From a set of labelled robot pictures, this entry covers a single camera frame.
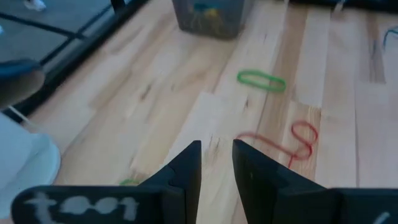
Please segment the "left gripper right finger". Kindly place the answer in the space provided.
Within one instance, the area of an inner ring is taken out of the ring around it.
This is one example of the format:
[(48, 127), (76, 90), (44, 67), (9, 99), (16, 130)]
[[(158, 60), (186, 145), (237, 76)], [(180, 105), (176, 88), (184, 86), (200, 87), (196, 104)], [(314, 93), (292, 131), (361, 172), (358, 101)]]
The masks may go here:
[(328, 189), (238, 139), (232, 157), (248, 223), (397, 223), (397, 189)]

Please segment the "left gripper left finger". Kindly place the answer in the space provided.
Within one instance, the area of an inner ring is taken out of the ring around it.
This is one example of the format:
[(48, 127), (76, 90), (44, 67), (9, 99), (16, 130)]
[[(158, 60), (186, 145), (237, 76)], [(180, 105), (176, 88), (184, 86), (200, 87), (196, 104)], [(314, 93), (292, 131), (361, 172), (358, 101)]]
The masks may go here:
[(195, 223), (201, 188), (201, 142), (193, 141), (137, 186), (42, 185), (13, 200), (20, 224)]

